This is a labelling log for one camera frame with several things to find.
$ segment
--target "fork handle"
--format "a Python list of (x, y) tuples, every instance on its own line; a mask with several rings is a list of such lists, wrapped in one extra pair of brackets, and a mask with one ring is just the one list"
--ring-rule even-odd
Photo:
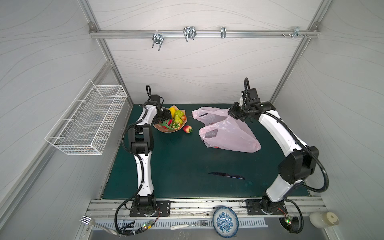
[(110, 228), (106, 228), (106, 227), (100, 226), (99, 224), (95, 224), (95, 226), (98, 226), (99, 228), (103, 229), (104, 231), (106, 231), (109, 234), (112, 234), (112, 235), (117, 235), (118, 234), (115, 230), (112, 230)]
[(175, 225), (175, 226), (171, 226), (170, 229), (171, 230), (176, 230), (176, 229), (185, 228), (187, 226), (188, 226), (188, 224)]

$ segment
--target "yellow fruit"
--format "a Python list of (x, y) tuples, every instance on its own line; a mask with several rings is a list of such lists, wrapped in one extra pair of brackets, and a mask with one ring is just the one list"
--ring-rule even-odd
[(175, 109), (174, 107), (170, 107), (170, 108), (169, 108), (169, 111), (170, 111), (170, 113), (171, 113), (171, 115), (172, 115), (172, 118), (174, 118), (174, 117), (175, 117), (176, 109)]

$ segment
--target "knife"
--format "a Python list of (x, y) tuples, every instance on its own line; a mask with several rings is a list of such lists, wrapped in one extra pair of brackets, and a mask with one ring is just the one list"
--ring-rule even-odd
[(223, 176), (223, 177), (237, 178), (237, 179), (245, 179), (245, 177), (243, 177), (243, 176), (240, 176), (240, 175), (231, 175), (231, 174), (224, 173), (224, 172), (210, 172), (210, 173), (208, 173), (208, 174), (219, 175), (219, 176)]

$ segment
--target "silver fork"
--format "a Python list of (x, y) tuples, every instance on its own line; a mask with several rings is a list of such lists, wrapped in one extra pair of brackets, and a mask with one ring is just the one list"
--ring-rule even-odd
[(95, 220), (93, 220), (92, 218), (90, 217), (86, 217), (86, 216), (82, 216), (80, 218), (80, 221), (86, 225), (89, 225), (89, 226), (92, 226), (92, 225), (95, 225), (95, 226), (98, 226), (99, 228), (103, 229), (104, 231), (106, 231), (107, 233), (109, 234), (112, 234), (112, 235), (117, 235), (118, 233), (115, 231), (115, 230), (112, 230), (110, 228), (106, 228), (106, 227), (103, 227), (103, 226), (100, 226), (99, 224), (97, 224), (95, 222)]
[(170, 229), (171, 230), (176, 230), (176, 229), (181, 229), (181, 228), (191, 227), (191, 226), (196, 226), (196, 225), (198, 227), (205, 227), (205, 226), (208, 226), (208, 221), (207, 220), (199, 220), (199, 221), (197, 221), (196, 223), (193, 223), (193, 224), (175, 225), (175, 226), (171, 226)]

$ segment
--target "dark green mat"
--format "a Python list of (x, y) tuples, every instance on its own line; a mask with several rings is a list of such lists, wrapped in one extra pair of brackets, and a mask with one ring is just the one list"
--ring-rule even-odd
[[(284, 159), (283, 152), (271, 134), (258, 122), (247, 121), (261, 144), (255, 153), (235, 152), (207, 148), (201, 141), (199, 129), (202, 122), (192, 118), (191, 111), (203, 106), (229, 108), (230, 104), (177, 104), (184, 109), (188, 125), (194, 129), (187, 134), (183, 130), (162, 133), (153, 128), (154, 150), (151, 157), (152, 182), (155, 196), (165, 197), (250, 197), (261, 196), (275, 180), (277, 165)], [(135, 122), (142, 112), (133, 107), (129, 122)], [(245, 177), (232, 179), (208, 174), (226, 172)], [(137, 170), (133, 155), (119, 148), (104, 199), (126, 199), (137, 189)], [(292, 196), (307, 196), (308, 191), (298, 188)]]

